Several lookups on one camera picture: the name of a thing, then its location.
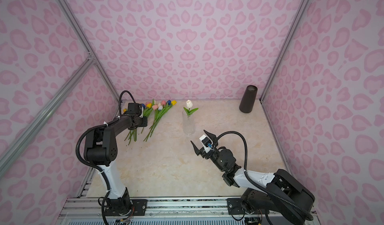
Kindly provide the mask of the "white tulip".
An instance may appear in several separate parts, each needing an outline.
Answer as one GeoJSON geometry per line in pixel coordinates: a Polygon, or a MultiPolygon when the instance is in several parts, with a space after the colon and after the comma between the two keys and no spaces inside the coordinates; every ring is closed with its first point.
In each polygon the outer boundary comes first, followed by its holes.
{"type": "Polygon", "coordinates": [[[186,101],[186,106],[184,107],[184,111],[187,116],[191,116],[196,111],[198,111],[198,108],[193,107],[193,102],[191,100],[186,101]]]}

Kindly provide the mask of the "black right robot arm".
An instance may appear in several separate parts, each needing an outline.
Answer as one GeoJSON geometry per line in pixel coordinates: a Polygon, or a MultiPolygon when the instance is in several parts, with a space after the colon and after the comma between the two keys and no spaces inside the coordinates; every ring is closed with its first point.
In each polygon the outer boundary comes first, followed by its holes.
{"type": "Polygon", "coordinates": [[[248,144],[245,137],[236,131],[227,131],[219,136],[208,131],[199,138],[202,147],[193,145],[197,156],[210,160],[223,173],[222,178],[229,187],[245,188],[240,198],[243,213],[265,212],[280,213],[293,225],[303,225],[313,221],[311,209],[315,196],[295,179],[288,171],[278,169],[274,173],[255,172],[248,169],[248,144]],[[226,135],[237,135],[244,144],[244,165],[237,164],[233,152],[219,146],[219,140],[226,135]]]}

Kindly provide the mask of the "clear glass vase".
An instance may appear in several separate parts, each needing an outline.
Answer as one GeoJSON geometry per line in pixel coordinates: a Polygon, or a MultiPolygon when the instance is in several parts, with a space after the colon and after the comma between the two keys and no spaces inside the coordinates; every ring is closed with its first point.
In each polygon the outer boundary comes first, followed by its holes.
{"type": "Polygon", "coordinates": [[[183,115],[183,131],[186,135],[192,135],[196,131],[195,118],[194,115],[188,115],[185,111],[182,112],[183,115]]]}

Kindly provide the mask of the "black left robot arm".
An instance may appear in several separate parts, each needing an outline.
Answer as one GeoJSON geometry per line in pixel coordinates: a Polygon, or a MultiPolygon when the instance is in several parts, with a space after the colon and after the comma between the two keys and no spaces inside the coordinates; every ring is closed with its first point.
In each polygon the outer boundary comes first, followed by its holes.
{"type": "Polygon", "coordinates": [[[144,116],[144,107],[135,101],[130,91],[124,90],[119,96],[119,114],[110,122],[104,122],[87,129],[78,139],[75,153],[85,166],[98,171],[106,194],[99,200],[101,216],[108,225],[107,217],[123,216],[116,220],[116,225],[128,225],[135,213],[128,188],[121,181],[116,158],[118,145],[116,137],[130,130],[136,136],[138,128],[147,127],[148,119],[144,116]]]}

